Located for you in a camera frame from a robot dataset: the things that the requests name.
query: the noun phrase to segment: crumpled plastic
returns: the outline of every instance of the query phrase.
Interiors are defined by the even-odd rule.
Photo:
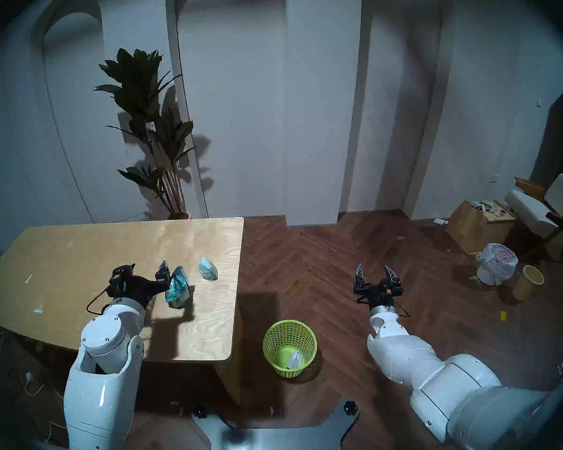
[[[204,256],[200,260],[200,264],[198,265],[198,270],[200,271],[200,275],[204,277],[206,280],[217,280],[217,278],[219,277],[215,265],[211,263],[211,261]]]
[[[169,290],[165,292],[165,301],[171,308],[183,308],[190,298],[190,283],[185,274],[184,268],[178,266],[173,271]]]

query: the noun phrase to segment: plastic bag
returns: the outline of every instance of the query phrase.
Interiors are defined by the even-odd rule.
[[[476,255],[476,259],[481,263],[477,276],[489,286],[509,279],[517,266],[514,252],[501,244],[487,244],[481,253]]]

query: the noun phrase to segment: herringbone wooden floor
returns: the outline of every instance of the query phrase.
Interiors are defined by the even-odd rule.
[[[209,368],[181,373],[163,365],[176,377],[158,392],[155,383],[167,372],[144,364],[126,448],[207,448],[187,418],[156,416],[165,411],[168,397],[185,406],[186,415],[197,401],[208,401],[230,424],[245,427],[317,425],[348,397],[361,415],[343,441],[344,450],[440,447],[410,409],[409,392],[386,379],[369,356],[369,311],[352,294],[359,263],[368,280],[382,278],[384,264],[402,278],[405,293],[397,301],[411,316],[401,323],[441,359],[469,353],[505,385],[553,387],[563,360],[563,264],[536,261],[546,283],[534,298],[515,304],[509,286],[469,279],[475,274],[470,258],[442,227],[392,212],[345,214],[336,226],[294,228],[287,228],[283,217],[247,218],[238,287],[243,406],[231,404]],[[280,319],[307,323],[318,339],[314,364],[295,380],[279,378],[262,355],[263,335]],[[176,410],[174,405],[169,411]]]

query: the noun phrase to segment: chair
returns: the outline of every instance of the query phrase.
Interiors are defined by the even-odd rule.
[[[525,193],[512,189],[505,201],[524,224],[543,241],[524,254],[524,259],[546,244],[560,243],[563,239],[563,174],[555,179],[548,190],[533,181],[515,177],[515,186]],[[547,251],[551,254],[550,245]],[[563,262],[563,240],[559,262]]]

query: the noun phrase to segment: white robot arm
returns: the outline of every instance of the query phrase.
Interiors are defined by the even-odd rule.
[[[146,306],[156,293],[169,287],[166,262],[156,279],[134,276],[133,265],[116,268],[105,291],[122,296],[83,328],[64,396],[69,448],[115,450],[123,446],[133,420],[144,356],[139,333]]]
[[[520,448],[545,422],[537,413],[550,402],[548,392],[503,387],[483,362],[471,355],[440,360],[425,341],[409,335],[397,320],[394,297],[402,284],[387,266],[379,284],[366,283],[359,265],[354,292],[370,308],[375,336],[367,348],[383,374],[404,384],[411,408],[440,441],[452,439],[458,448]]]

